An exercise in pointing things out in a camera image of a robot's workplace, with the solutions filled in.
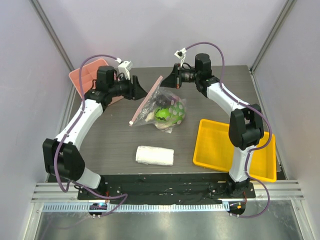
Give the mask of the purple toy eggplant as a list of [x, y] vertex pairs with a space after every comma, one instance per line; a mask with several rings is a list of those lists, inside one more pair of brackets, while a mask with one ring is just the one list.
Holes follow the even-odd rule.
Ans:
[[156, 97], [155, 103], [158, 107], [168, 108], [171, 106], [173, 98], [170, 95], [160, 94]]

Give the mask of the white toy fish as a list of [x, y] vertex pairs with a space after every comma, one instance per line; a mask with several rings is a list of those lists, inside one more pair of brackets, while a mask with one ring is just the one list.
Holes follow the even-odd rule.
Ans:
[[155, 120], [155, 111], [150, 112], [150, 113], [146, 116], [146, 118], [144, 119], [144, 121], [145, 121], [146, 123], [153, 123], [153, 122], [155, 122], [155, 121], [156, 121], [156, 120]]

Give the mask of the clear zip top bag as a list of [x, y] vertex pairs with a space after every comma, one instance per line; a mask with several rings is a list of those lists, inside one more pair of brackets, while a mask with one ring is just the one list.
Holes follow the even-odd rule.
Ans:
[[154, 125], [158, 130], [172, 133], [173, 128], [181, 125], [187, 114], [187, 101], [165, 87], [161, 87], [163, 77], [160, 76], [142, 103], [137, 108], [131, 127]]

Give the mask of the green polka dot toy food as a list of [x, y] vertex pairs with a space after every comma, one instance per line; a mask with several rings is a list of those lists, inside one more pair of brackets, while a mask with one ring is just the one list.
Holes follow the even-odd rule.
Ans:
[[171, 114], [170, 122], [172, 125], [180, 125], [186, 116], [186, 108], [182, 101], [175, 101], [169, 107]]

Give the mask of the green toy ball black zigzag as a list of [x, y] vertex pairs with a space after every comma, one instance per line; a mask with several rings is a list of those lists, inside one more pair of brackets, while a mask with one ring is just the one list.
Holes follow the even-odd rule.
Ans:
[[168, 108], [158, 107], [155, 109], [154, 116], [158, 123], [166, 123], [171, 118], [171, 113]]

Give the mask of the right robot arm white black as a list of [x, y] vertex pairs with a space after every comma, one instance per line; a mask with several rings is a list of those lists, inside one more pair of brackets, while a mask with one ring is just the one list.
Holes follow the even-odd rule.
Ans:
[[225, 192], [236, 198], [249, 187], [253, 149], [264, 136], [260, 106], [243, 103], [231, 93], [221, 79], [213, 75], [208, 54], [198, 53], [194, 66], [184, 62], [186, 54], [183, 51], [177, 51], [175, 56], [180, 63], [174, 64], [172, 72], [160, 85], [178, 89], [183, 83], [195, 83], [201, 94], [218, 104], [229, 116], [228, 137], [234, 153]]

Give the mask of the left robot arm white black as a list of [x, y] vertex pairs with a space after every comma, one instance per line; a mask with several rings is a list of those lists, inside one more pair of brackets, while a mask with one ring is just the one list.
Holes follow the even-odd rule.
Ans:
[[116, 97], [139, 100], [147, 96], [138, 77], [131, 76], [131, 62], [124, 61], [115, 69], [109, 65], [96, 71], [95, 86], [83, 98], [76, 115], [54, 139], [42, 145], [44, 166], [48, 174], [77, 182], [89, 188], [89, 194], [100, 200], [107, 192], [102, 176], [89, 170], [80, 154], [81, 144], [93, 123]]

